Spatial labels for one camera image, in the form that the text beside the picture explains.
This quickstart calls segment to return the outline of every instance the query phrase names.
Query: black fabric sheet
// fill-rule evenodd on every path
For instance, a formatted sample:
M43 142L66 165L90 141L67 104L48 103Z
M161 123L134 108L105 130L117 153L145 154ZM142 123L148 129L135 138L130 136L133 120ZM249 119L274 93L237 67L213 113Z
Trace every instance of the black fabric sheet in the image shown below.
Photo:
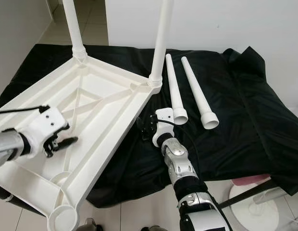
M86 46L94 58L142 76L149 76L153 49ZM168 51L189 121L177 128L176 137L189 150L189 158L204 180L234 179L269 173L290 195L298 191L298 118L266 83L264 60L252 49L242 54L232 49ZM205 130L188 84L181 57L186 56L220 124ZM36 45L0 97L0 107L72 57L71 46ZM140 114L149 126L155 110L171 107L166 67L163 87ZM143 141L132 126L87 199L97 207L140 198L170 183L158 148Z

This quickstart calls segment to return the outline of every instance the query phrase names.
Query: pink cushion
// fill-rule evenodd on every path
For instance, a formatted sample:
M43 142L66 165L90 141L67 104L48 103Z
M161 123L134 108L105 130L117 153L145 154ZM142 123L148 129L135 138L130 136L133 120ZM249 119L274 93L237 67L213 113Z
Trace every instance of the pink cushion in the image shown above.
M242 178L233 179L232 182L236 186L241 186L241 185L256 183L260 180L264 180L268 178L269 176L270 176L269 174L262 174L262 175L256 175L251 177L242 177Z

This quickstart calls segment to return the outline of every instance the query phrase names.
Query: white stand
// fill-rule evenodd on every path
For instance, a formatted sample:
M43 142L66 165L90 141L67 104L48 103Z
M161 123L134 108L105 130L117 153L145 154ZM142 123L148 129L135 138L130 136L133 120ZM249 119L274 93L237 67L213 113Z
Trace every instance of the white stand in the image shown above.
M229 193L229 199L257 186L249 184L244 186L234 185ZM274 200L257 205L253 197L230 206L238 222L248 231L275 231L279 223L279 213Z

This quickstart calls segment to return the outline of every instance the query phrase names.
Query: white plastic tube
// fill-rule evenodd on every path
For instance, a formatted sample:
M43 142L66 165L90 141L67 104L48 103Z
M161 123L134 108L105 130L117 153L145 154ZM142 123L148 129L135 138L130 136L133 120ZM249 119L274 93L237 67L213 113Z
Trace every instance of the white plastic tube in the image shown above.
M191 86L193 95L195 97L197 107L201 115L201 122L205 129L213 129L218 126L219 120L214 112L212 112L206 97L204 96L199 83L194 75L194 72L186 57L181 58L183 68L186 72L188 82Z
M62 0L64 12L66 14L69 33L72 42L73 56L79 60L84 60L87 56L86 49L82 42L80 28L77 22L73 0Z
M174 123L178 125L185 124L188 120L186 110L183 108L181 95L174 72L172 56L166 55L167 75L169 82L170 97L172 99L172 108L174 111Z
M172 18L174 0L163 0L158 35L155 43L155 50L152 62L149 84L158 88L162 86L162 70L166 53L166 41L168 37L170 22Z

